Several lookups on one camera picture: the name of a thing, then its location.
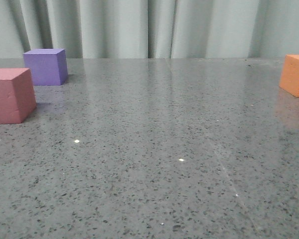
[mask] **cube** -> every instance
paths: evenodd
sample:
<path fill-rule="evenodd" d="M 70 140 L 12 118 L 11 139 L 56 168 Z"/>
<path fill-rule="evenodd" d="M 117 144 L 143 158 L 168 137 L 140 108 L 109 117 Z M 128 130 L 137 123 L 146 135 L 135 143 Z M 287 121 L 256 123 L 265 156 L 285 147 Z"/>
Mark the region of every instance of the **cube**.
<path fill-rule="evenodd" d="M 22 123 L 36 102 L 28 68 L 0 68 L 0 124 Z"/>
<path fill-rule="evenodd" d="M 279 86 L 299 97 L 299 55 L 286 55 Z"/>
<path fill-rule="evenodd" d="M 59 86 L 68 77 L 64 49 L 33 49 L 23 59 L 35 86 Z"/>

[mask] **pink cube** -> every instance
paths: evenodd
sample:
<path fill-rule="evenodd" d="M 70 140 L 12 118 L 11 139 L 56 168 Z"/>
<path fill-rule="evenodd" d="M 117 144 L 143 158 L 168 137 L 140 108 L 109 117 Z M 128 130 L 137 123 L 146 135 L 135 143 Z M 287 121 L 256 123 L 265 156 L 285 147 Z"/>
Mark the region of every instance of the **pink cube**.
<path fill-rule="evenodd" d="M 0 68 L 0 124 L 22 123 L 36 102 L 28 68 Z"/>

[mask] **speckled gray surface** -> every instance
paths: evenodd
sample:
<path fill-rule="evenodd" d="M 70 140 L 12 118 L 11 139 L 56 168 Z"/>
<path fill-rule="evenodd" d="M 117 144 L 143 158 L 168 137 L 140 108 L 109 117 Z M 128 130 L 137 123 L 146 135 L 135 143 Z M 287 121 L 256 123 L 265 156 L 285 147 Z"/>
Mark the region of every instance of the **speckled gray surface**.
<path fill-rule="evenodd" d="M 282 63 L 68 59 L 65 85 L 0 125 L 0 239 L 299 239 Z"/>

